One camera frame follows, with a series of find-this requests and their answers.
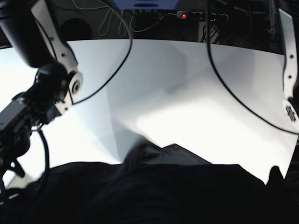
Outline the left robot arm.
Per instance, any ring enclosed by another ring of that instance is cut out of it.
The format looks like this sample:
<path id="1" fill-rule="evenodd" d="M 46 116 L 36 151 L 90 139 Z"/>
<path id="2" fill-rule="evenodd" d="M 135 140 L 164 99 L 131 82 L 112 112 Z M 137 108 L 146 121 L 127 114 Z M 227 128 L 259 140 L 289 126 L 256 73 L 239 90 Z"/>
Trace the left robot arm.
<path id="1" fill-rule="evenodd" d="M 299 2 L 297 0 L 277 0 L 275 1 L 276 11 L 278 12 L 281 37 L 284 50 L 284 67 L 282 72 L 283 81 L 283 109 L 286 113 L 290 123 L 299 129 Z M 267 121 L 261 117 L 248 106 L 246 106 L 227 86 L 219 74 L 212 57 L 211 43 L 210 43 L 210 15 L 211 15 L 211 1 L 206 2 L 206 48 L 209 62 L 212 69 L 221 82 L 223 87 L 229 94 L 246 110 L 254 116 L 261 119 L 263 122 L 278 129 L 282 132 L 298 135 L 299 132 L 289 131 L 278 127 L 277 125 Z"/>

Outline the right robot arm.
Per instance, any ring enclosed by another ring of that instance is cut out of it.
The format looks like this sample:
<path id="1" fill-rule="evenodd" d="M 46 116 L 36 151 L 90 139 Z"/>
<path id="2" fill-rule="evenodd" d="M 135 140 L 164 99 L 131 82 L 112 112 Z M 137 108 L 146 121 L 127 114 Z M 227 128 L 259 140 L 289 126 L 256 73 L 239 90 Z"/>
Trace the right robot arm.
<path id="1" fill-rule="evenodd" d="M 38 132 L 44 146 L 45 170 L 49 148 L 42 126 L 76 103 L 83 75 L 75 54 L 63 38 L 53 5 L 48 0 L 3 0 L 0 27 L 23 61 L 37 70 L 32 86 L 17 94 L 0 113 L 0 173 L 24 177 L 18 162 Z"/>

